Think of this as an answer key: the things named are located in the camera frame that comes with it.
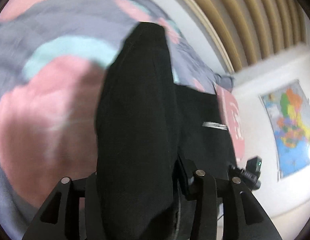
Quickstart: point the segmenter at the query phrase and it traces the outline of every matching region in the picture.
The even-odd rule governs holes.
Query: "black garment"
[[[164,29],[140,23],[109,68],[96,113],[97,189],[110,239],[172,236],[178,150],[227,178],[235,161],[229,134],[202,127],[209,121],[220,122],[216,95],[175,85]],[[181,234],[189,237],[194,203],[182,205],[189,214]]]

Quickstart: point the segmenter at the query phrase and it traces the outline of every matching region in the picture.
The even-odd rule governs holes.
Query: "colorful map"
[[[283,178],[310,164],[310,104],[297,81],[261,98],[274,131]]]

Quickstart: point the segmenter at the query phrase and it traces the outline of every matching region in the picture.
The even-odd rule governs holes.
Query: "metal screw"
[[[205,176],[205,171],[203,170],[197,170],[195,173],[197,176]]]
[[[235,183],[235,184],[240,184],[241,183],[241,179],[239,177],[233,177],[232,178],[232,181]]]
[[[64,177],[61,179],[62,184],[67,184],[68,182],[70,182],[70,178],[68,177]]]

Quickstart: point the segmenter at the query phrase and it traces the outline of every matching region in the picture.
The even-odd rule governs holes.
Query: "bedsheet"
[[[175,83],[231,89],[232,79],[213,73],[151,0],[10,0],[1,12],[0,223],[12,240],[59,179],[95,171],[97,98],[140,21],[165,28]]]

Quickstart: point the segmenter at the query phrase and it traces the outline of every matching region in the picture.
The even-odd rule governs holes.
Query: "pink pillow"
[[[240,115],[235,97],[226,89],[215,84],[222,123],[228,127],[237,162],[244,157],[244,137],[240,125]]]

